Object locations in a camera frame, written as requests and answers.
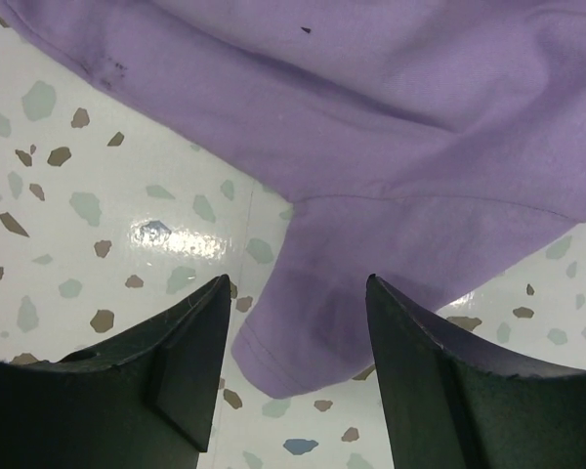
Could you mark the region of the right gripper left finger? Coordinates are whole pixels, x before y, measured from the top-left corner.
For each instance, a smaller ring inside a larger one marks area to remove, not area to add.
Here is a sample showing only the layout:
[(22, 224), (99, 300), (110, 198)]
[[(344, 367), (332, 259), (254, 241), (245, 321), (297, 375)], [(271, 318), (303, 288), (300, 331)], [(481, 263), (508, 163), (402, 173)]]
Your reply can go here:
[(0, 362), (0, 468), (193, 468), (208, 449), (230, 280), (58, 362)]

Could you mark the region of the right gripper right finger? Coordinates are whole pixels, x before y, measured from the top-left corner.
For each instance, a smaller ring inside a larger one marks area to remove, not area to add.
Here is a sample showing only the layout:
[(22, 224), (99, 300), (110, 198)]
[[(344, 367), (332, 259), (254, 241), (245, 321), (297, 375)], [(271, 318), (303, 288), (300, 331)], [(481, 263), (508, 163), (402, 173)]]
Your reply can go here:
[(366, 312), (397, 468), (586, 468), (586, 370), (497, 346), (380, 277)]

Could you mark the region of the purple t-shirt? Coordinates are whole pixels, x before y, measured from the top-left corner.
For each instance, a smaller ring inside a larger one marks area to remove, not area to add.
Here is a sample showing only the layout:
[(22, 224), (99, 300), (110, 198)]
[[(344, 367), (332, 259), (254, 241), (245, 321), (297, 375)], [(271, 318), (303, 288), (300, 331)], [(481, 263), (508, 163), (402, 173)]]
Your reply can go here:
[(435, 311), (586, 223), (586, 1), (0, 1), (0, 17), (293, 204), (232, 346), (273, 398), (371, 364), (368, 276)]

